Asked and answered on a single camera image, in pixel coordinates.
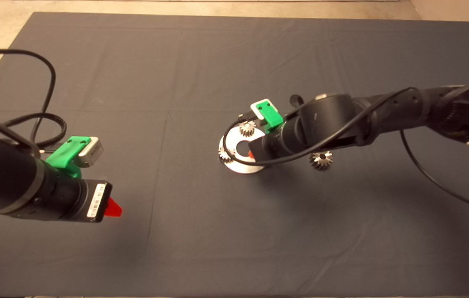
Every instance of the table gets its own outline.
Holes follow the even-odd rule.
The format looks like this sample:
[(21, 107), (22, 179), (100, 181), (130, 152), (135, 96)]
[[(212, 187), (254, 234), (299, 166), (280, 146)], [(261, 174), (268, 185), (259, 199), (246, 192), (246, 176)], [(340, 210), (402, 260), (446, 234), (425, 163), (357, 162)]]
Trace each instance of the table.
[[(100, 137), (84, 177), (114, 185), (123, 217), (0, 216), (0, 296), (469, 295), (469, 206), (398, 134), (335, 150), (323, 173), (237, 175), (216, 155), (262, 98), (286, 113), (293, 93), (469, 83), (469, 22), (34, 13), (11, 47), (56, 66), (49, 112)], [(47, 82), (37, 60), (2, 58), (0, 121), (37, 111)], [(469, 196), (469, 147), (425, 128), (409, 141)]]

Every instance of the metal gear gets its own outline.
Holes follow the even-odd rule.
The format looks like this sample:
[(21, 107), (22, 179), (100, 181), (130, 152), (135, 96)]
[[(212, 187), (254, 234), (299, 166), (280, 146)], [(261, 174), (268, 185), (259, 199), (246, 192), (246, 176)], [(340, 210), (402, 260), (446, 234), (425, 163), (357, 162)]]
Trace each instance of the metal gear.
[(331, 166), (333, 162), (330, 151), (316, 152), (310, 155), (310, 164), (318, 171), (324, 171)]
[(245, 121), (240, 123), (238, 127), (240, 128), (240, 134), (244, 137), (250, 137), (255, 133), (255, 121)]
[(227, 152), (225, 152), (225, 149), (223, 149), (223, 147), (220, 147), (218, 149), (218, 157), (220, 158), (220, 161), (223, 163), (232, 162), (231, 158), (229, 157), (229, 155), (227, 155)]

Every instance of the white label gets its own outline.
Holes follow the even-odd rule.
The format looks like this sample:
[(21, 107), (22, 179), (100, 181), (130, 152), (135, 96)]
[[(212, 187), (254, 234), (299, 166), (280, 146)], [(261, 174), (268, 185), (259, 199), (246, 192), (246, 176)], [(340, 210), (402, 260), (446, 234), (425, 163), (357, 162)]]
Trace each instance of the white label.
[(106, 185), (104, 183), (98, 183), (96, 189), (94, 190), (94, 195), (91, 200), (91, 205), (89, 206), (89, 211), (87, 211), (87, 217), (96, 217), (105, 189)]

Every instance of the black cable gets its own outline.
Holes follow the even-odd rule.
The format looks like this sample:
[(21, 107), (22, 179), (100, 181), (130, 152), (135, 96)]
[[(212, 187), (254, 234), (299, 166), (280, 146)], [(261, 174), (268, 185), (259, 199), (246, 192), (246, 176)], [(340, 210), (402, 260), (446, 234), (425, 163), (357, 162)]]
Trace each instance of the black cable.
[[(52, 93), (54, 92), (54, 86), (56, 85), (56, 70), (52, 63), (47, 60), (45, 57), (41, 56), (38, 53), (34, 53), (32, 51), (27, 50), (20, 50), (20, 49), (0, 49), (0, 54), (16, 54), (16, 55), (27, 55), (39, 59), (48, 67), (51, 72), (51, 81), (48, 86), (47, 96), (45, 96), (45, 100), (43, 101), (43, 107), (41, 107), (41, 113), (45, 113), (47, 111), (48, 105), (51, 102)], [(32, 132), (30, 132), (30, 141), (33, 143), (36, 142), (36, 134), (39, 129), (39, 125), (41, 124), (41, 117), (37, 118), (36, 123), (32, 127)]]
[[(380, 107), (386, 101), (392, 99), (393, 97), (395, 97), (395, 96), (397, 96), (397, 95), (399, 95), (403, 92), (413, 90), (413, 89), (416, 90), (415, 87), (408, 87), (408, 88), (404, 88), (404, 89), (401, 89), (401, 90), (398, 90), (398, 91), (394, 91), (392, 93), (388, 93), (385, 96), (382, 96), (379, 100), (376, 100), (375, 102), (373, 102), (373, 104), (371, 104), (367, 108), (365, 108), (365, 110), (361, 111), (356, 116), (354, 116), (349, 122), (347, 122), (344, 126), (342, 126), (342, 128), (339, 128), (339, 130), (337, 130), (337, 132), (333, 133), (332, 135), (330, 135), (329, 137), (327, 137), (324, 140), (320, 141), (319, 143), (316, 143), (312, 147), (309, 147), (308, 149), (305, 149), (301, 152), (298, 152), (298, 153), (295, 153), (295, 154), (292, 154), (292, 155), (289, 155), (289, 156), (285, 156), (285, 157), (282, 157), (282, 158), (278, 158), (278, 159), (272, 159), (272, 160), (267, 160), (267, 161), (254, 161), (254, 162), (247, 162), (247, 161), (240, 160), (240, 159), (236, 158), (236, 156), (234, 154), (229, 152), (229, 150), (225, 150), (225, 152), (227, 153), (227, 155), (229, 155), (229, 157), (232, 160), (240, 162), (241, 164), (246, 164), (248, 166), (268, 166), (268, 165), (271, 165), (271, 164), (279, 164), (279, 163), (289, 162), (289, 161), (292, 161), (292, 160), (302, 158), (303, 156), (305, 156), (307, 154), (310, 154), (313, 151), (316, 151), (316, 150), (320, 149), (321, 147), (324, 147), (328, 143), (332, 142), (333, 140), (335, 140), (336, 138), (341, 136), (341, 134), (343, 134), (344, 132), (349, 130), (351, 127), (356, 125), (356, 123), (358, 123), (361, 119), (363, 119), (363, 117), (365, 117), (366, 115), (369, 115), (370, 113), (372, 113), (375, 109)], [(223, 143), (222, 143), (223, 148), (227, 147), (226, 139), (227, 139), (227, 134), (229, 133), (229, 130), (231, 130), (234, 126), (236, 126), (239, 123), (240, 123), (240, 120), (235, 121), (233, 124), (231, 124), (227, 128), (227, 130), (223, 134)]]
[(400, 134), (401, 134), (401, 139), (402, 139), (402, 143), (404, 144), (404, 147), (406, 149), (406, 152), (407, 152), (407, 155), (409, 155), (409, 158), (411, 158), (411, 161), (413, 162), (413, 164), (418, 168), (418, 170), (426, 176), (426, 178), (428, 178), (430, 181), (432, 181), (435, 185), (437, 185), (440, 189), (444, 190), (445, 192), (447, 192), (448, 194), (452, 195), (453, 197), (469, 204), (469, 199), (463, 197), (462, 195), (444, 187), (443, 185), (441, 185), (441, 183), (439, 183), (434, 177), (432, 177), (428, 172), (426, 172), (426, 170), (422, 167), (422, 165), (418, 162), (417, 158), (415, 158), (415, 155), (413, 155), (413, 153), (411, 152), (411, 149), (409, 148), (409, 144), (407, 143), (407, 140), (406, 140), (406, 136), (404, 134), (404, 131), (401, 130), (400, 131)]
[(38, 118), (38, 119), (45, 118), (45, 119), (52, 120), (55, 123), (57, 123), (62, 129), (61, 132), (57, 134), (56, 136), (49, 138), (45, 141), (37, 142), (36, 145), (39, 148), (52, 146), (56, 144), (57, 142), (59, 142), (65, 136), (67, 132), (67, 123), (60, 116), (51, 114), (51, 113), (33, 113), (33, 114), (28, 114), (28, 115), (22, 115), (21, 117), (17, 117), (15, 119), (6, 121), (4, 123), (4, 126), (10, 127), (10, 126), (18, 125), (30, 119), (34, 119), (34, 118)]

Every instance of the green mount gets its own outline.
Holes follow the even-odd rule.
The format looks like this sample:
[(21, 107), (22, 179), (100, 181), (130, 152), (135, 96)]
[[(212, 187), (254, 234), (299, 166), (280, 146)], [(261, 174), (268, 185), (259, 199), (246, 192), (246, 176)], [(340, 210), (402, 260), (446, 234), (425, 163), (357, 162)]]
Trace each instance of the green mount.
[(82, 172), (80, 168), (74, 164), (74, 159), (90, 141), (90, 137), (71, 136), (67, 142), (54, 151), (45, 161), (53, 168), (57, 168), (72, 178), (81, 178)]
[(277, 112), (277, 109), (271, 104), (269, 100), (257, 104), (256, 107), (267, 123), (265, 127), (266, 134), (284, 122), (282, 116)]

